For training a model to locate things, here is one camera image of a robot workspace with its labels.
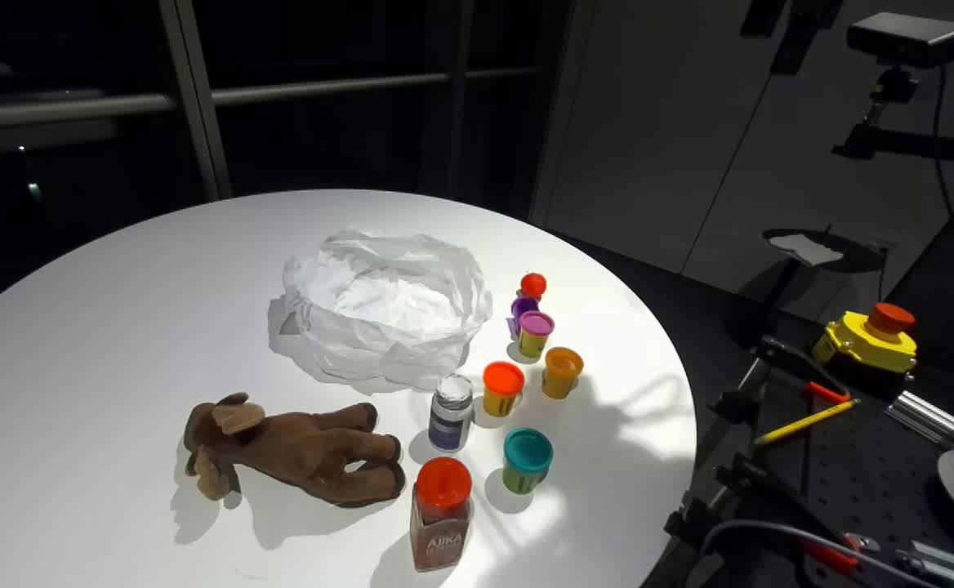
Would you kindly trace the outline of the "red-lid small tub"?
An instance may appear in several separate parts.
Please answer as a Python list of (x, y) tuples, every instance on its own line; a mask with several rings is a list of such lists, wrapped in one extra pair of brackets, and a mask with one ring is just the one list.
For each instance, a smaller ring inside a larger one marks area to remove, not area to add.
[(520, 294), (538, 300), (544, 294), (548, 282), (535, 271), (520, 278)]

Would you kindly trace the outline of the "pink-lid dough tub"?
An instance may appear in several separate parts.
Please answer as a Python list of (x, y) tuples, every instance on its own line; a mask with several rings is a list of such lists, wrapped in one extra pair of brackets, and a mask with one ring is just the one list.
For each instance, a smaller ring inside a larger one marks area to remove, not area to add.
[(524, 358), (538, 358), (551, 331), (554, 331), (554, 320), (548, 314), (541, 314), (541, 310), (520, 314), (515, 317), (515, 349)]

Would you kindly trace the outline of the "orange-lid dough tub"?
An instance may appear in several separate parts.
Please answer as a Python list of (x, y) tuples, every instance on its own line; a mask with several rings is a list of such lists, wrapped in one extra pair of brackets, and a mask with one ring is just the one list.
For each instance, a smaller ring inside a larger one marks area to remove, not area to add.
[(489, 363), (482, 369), (482, 410), (494, 417), (506, 417), (512, 403), (521, 396), (524, 376), (512, 363)]

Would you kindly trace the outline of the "yellow-lid dough tub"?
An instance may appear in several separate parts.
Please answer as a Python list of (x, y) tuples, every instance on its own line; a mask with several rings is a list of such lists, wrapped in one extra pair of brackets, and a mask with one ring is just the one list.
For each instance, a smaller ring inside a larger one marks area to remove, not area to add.
[(548, 399), (564, 399), (577, 384), (581, 369), (583, 369), (583, 358), (575, 349), (551, 345), (544, 351), (541, 393)]

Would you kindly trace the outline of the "purple dough tub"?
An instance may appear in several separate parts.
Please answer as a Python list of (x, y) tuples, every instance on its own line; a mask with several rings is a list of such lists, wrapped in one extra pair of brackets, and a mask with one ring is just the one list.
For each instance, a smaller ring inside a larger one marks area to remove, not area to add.
[(524, 297), (520, 294), (512, 302), (510, 302), (510, 336), (520, 332), (520, 317), (528, 314), (528, 310), (538, 310), (538, 300), (535, 297)]

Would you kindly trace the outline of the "white plastic bag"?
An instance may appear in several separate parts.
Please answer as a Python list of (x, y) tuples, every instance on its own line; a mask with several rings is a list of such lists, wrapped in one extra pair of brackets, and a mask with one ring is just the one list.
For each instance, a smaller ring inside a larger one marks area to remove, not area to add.
[(267, 345), (315, 382), (435, 387), (468, 363), (489, 310), (468, 247), (430, 234), (337, 232), (285, 263)]

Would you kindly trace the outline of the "white-lid small bottle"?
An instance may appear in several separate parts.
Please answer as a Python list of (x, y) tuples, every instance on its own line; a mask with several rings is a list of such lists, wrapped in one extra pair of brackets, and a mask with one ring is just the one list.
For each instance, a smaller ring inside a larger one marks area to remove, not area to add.
[(426, 441), (444, 449), (461, 449), (472, 417), (472, 382), (447, 376), (430, 396)]

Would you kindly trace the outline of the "teal-lid dough tub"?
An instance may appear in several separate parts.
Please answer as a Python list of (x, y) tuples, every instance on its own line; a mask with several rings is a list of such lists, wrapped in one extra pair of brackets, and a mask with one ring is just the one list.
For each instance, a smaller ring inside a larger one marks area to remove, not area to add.
[(515, 428), (502, 436), (502, 486), (532, 494), (551, 466), (551, 441), (535, 428)]

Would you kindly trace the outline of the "red-lid spice jar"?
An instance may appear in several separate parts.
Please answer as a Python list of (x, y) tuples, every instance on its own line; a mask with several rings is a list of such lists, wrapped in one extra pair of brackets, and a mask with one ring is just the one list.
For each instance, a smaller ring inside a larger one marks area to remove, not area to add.
[(455, 456), (422, 464), (412, 486), (412, 562), (435, 570), (461, 562), (469, 530), (469, 470)]

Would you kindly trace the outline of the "brown plush dog toy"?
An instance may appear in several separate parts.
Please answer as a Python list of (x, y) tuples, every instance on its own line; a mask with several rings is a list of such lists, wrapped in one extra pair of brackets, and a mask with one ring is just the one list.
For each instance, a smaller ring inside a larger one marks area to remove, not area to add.
[(374, 432), (368, 403), (338, 410), (267, 415), (246, 393), (202, 403), (183, 428), (185, 474), (209, 501), (237, 494), (237, 470), (251, 466), (334, 505), (368, 505), (405, 489), (396, 435)]

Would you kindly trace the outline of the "metal window railing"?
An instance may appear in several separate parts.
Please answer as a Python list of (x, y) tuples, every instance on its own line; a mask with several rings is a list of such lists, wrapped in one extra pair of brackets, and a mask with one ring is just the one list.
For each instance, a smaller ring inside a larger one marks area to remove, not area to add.
[(172, 58), (177, 94), (70, 94), (70, 99), (0, 102), (0, 127), (34, 127), (34, 124), (64, 124), (64, 122), (92, 122), (92, 116), (138, 116), (138, 114), (183, 111), (204, 194), (222, 195), (227, 189), (227, 164), (225, 164), (225, 145), (220, 138), (220, 116), (215, 116), (220, 107), (275, 104), (275, 102), (324, 99), (324, 94), (435, 87), (435, 85), (444, 85), (455, 99), (465, 99), (469, 82), (506, 82), (506, 78), (538, 75), (538, 66), (512, 66), (512, 67), (456, 66), (447, 70), (211, 87), (209, 75), (202, 70), (204, 55), (198, 43), (191, 0), (156, 0), (156, 7), (161, 7), (168, 58)]

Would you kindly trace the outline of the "yellow pencil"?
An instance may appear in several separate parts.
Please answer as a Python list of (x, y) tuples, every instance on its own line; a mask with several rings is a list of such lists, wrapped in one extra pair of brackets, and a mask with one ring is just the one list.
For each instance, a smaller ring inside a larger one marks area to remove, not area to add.
[(792, 435), (800, 435), (800, 432), (808, 432), (808, 428), (817, 428), (817, 425), (835, 417), (835, 415), (851, 410), (857, 406), (858, 406), (858, 399), (850, 399), (850, 403), (839, 403), (839, 406), (828, 406), (828, 409), (821, 409), (821, 410), (814, 410), (814, 415), (804, 415), (804, 417), (797, 417), (797, 421), (786, 421), (786, 425), (779, 425), (779, 428), (770, 428), (770, 432), (763, 432), (761, 436), (753, 436), (753, 446), (766, 446), (766, 445), (778, 445), (778, 441), (784, 441), (784, 436), (792, 436)]

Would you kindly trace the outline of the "yellow emergency stop button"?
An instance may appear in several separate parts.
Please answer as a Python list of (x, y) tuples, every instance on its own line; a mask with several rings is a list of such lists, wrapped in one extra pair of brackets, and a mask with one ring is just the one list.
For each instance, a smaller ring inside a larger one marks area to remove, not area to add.
[(844, 310), (822, 327), (814, 358), (827, 367), (834, 357), (850, 357), (858, 367), (906, 376), (919, 363), (910, 327), (915, 314), (887, 300), (880, 300), (868, 314)]

